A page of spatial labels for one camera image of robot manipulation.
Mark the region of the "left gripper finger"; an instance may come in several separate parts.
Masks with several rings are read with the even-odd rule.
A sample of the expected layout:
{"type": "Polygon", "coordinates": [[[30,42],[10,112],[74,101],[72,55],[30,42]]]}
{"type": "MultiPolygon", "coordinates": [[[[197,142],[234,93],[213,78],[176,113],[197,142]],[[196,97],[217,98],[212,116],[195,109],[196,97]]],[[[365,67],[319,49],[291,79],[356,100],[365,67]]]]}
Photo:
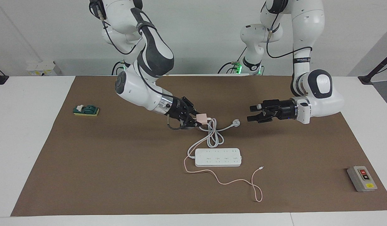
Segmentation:
{"type": "Polygon", "coordinates": [[[250,106],[250,112],[256,111],[275,111],[280,107],[280,100],[272,99],[272,100],[264,100],[261,104],[250,106]]]}
{"type": "Polygon", "coordinates": [[[256,121],[258,123],[271,122],[271,121],[273,121],[273,117],[275,117],[275,115],[276,115],[276,113],[262,112],[260,114],[255,115],[255,116],[248,116],[247,121],[248,122],[256,121]]]}

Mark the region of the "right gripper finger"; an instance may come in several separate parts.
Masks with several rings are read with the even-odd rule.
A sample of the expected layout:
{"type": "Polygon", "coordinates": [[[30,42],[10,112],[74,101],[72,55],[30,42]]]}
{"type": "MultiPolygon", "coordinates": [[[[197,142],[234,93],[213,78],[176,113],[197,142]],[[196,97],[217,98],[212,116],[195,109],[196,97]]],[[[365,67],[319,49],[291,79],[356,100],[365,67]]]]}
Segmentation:
{"type": "Polygon", "coordinates": [[[196,121],[192,117],[187,117],[186,120],[183,120],[183,130],[190,130],[195,127],[201,127],[202,123],[196,121]]]}
{"type": "Polygon", "coordinates": [[[188,98],[183,96],[182,101],[187,105],[186,109],[187,109],[187,112],[189,112],[189,114],[192,114],[194,116],[196,116],[197,114],[200,114],[198,111],[196,111],[193,103],[188,98]]]}

